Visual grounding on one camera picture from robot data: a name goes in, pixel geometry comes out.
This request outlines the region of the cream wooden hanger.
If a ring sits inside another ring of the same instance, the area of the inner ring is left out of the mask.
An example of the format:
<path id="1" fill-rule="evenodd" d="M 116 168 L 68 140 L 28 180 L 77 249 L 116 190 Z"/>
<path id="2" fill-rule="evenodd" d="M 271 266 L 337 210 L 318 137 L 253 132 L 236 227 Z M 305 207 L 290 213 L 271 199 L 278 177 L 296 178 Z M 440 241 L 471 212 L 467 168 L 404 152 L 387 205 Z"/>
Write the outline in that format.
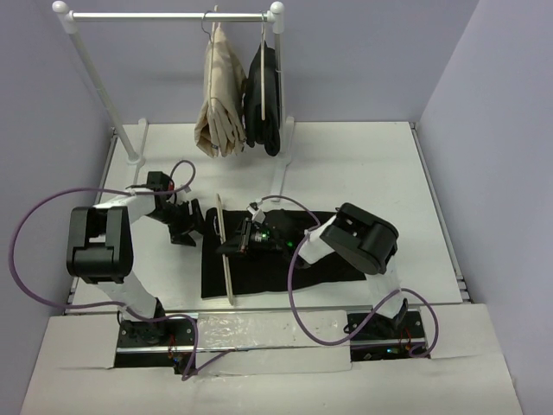
<path id="1" fill-rule="evenodd" d="M 222 258 L 225 285 L 226 285 L 226 297 L 228 303 L 234 307 L 236 300 L 232 288 L 232 274 L 230 269 L 230 262 L 228 258 L 228 247 L 226 246 L 226 229 L 224 221 L 224 205 L 219 193 L 215 194 L 215 206 L 217 210 L 217 222 L 218 222 L 218 235 L 220 241 L 220 255 Z"/>

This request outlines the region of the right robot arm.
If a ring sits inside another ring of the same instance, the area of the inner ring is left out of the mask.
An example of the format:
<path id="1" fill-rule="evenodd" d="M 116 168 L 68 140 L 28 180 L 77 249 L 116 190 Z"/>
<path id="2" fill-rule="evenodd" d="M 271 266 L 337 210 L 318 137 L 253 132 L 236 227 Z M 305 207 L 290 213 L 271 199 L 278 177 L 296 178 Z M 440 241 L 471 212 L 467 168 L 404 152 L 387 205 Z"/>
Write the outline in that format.
<path id="1" fill-rule="evenodd" d="M 265 212 L 253 202 L 233 235 L 215 252 L 265 264 L 282 257 L 308 286 L 317 284 L 319 277 L 362 274 L 372 302 L 379 303 L 400 289 L 392 266 L 398 236 L 390 222 L 348 202 L 321 217 L 284 209 Z"/>

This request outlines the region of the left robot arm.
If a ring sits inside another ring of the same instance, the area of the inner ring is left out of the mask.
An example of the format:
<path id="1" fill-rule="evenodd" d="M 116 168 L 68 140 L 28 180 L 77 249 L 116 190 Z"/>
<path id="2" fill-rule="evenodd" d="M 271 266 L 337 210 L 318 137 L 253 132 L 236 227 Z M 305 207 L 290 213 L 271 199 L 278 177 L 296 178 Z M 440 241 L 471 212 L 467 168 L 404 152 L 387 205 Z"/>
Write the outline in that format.
<path id="1" fill-rule="evenodd" d="M 116 304 L 121 327 L 149 345 L 168 337 L 161 301 L 150 294 L 133 271 L 131 225 L 147 217 L 167 227 L 169 241 L 195 246 L 191 233 L 202 234 L 205 220 L 196 199 L 179 201 L 171 176 L 148 173 L 147 182 L 110 201 L 71 212 L 67 270 L 103 291 Z"/>

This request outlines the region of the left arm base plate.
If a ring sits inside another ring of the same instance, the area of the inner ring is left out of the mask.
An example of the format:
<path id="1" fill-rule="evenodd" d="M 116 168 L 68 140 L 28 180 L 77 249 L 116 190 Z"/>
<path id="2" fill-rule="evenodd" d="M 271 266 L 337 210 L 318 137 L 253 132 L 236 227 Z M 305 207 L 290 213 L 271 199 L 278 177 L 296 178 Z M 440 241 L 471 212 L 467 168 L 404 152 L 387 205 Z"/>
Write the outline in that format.
<path id="1" fill-rule="evenodd" d="M 182 375 L 191 361 L 195 335 L 187 319 L 168 319 L 164 322 L 119 322 L 118 340 L 113 366 L 115 368 L 171 368 Z"/>

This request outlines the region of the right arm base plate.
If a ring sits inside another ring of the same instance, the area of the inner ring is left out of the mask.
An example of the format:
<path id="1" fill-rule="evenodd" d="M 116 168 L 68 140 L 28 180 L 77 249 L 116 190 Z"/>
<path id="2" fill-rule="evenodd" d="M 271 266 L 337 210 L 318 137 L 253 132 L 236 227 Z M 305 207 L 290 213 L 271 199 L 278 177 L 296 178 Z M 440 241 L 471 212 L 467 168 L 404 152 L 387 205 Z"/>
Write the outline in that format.
<path id="1" fill-rule="evenodd" d="M 410 359 L 426 351 L 426 334 L 418 310 L 408 310 L 396 329 L 375 316 L 350 340 L 352 362 Z"/>

